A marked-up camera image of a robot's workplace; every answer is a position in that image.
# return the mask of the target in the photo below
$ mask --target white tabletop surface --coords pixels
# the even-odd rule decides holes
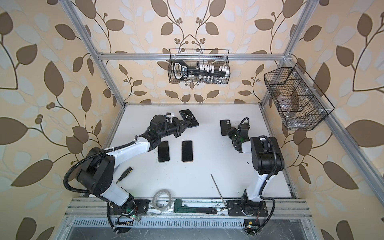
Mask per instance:
[[[236,126],[244,117],[250,119],[249,137],[267,135],[268,131],[259,106],[253,104],[220,105],[127,105],[111,146],[131,142],[148,128],[154,115],[190,109],[198,127],[187,128],[180,137],[162,138],[169,142],[170,161],[158,162],[157,148],[137,155],[122,163],[114,173],[114,180],[128,167],[133,171],[119,182],[134,197],[153,197],[160,189],[168,189],[172,197],[220,197],[212,181],[224,198],[240,197],[255,174],[251,154],[233,149],[231,140],[221,136],[220,120],[229,119]],[[193,162],[181,161],[181,142],[193,141]],[[291,197],[286,180],[280,171],[265,187],[263,196]]]

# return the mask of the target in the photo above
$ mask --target black smartphone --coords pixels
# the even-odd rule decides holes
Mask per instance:
[[[192,141],[183,141],[181,143],[181,161],[182,162],[193,161]]]
[[[221,135],[226,136],[228,130],[231,128],[231,121],[229,119],[220,120]]]
[[[168,141],[161,142],[157,147],[159,153],[159,162],[168,162],[169,158],[169,145]]]
[[[179,111],[179,113],[180,113],[181,117],[183,118],[183,120],[191,122],[191,124],[189,124],[188,127],[197,127],[199,125],[195,116],[193,116],[191,110],[189,110],[189,109],[181,110],[181,111]]]

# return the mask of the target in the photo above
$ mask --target tape roll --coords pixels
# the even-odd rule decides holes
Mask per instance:
[[[157,199],[158,199],[158,197],[160,197],[161,195],[164,195],[164,194],[168,195],[169,202],[164,207],[158,207],[157,206]],[[172,206],[172,196],[170,195],[170,192],[166,189],[162,189],[162,190],[159,190],[158,192],[156,192],[156,194],[152,198],[152,206],[153,206],[153,208],[155,208],[156,210],[158,210],[160,212],[168,211],[170,209],[170,207]]]

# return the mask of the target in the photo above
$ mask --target wallpaper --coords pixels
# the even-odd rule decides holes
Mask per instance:
[[[274,104],[265,107],[298,197],[324,240],[382,239],[384,208],[325,122],[287,131]]]
[[[0,1],[0,35],[0,232],[46,240],[77,195],[64,174],[104,144],[120,107],[57,1]]]
[[[266,87],[263,75],[276,68],[274,61],[230,61],[228,84],[169,82],[166,61],[116,61],[107,63],[123,98],[142,103],[258,103]]]
[[[335,113],[384,174],[384,1],[320,1],[293,59],[335,105]]]
[[[304,0],[73,0],[99,52],[283,53]]]

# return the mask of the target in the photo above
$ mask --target wire basket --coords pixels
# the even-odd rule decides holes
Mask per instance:
[[[172,48],[169,50],[169,82],[228,84],[231,75],[228,54],[229,50],[224,49],[197,52],[190,48]]]
[[[268,72],[264,74],[264,81],[286,129],[309,131],[330,114],[334,106],[315,82],[313,87],[308,87],[299,74],[302,68],[296,66]],[[324,106],[313,91],[324,96],[332,107]]]

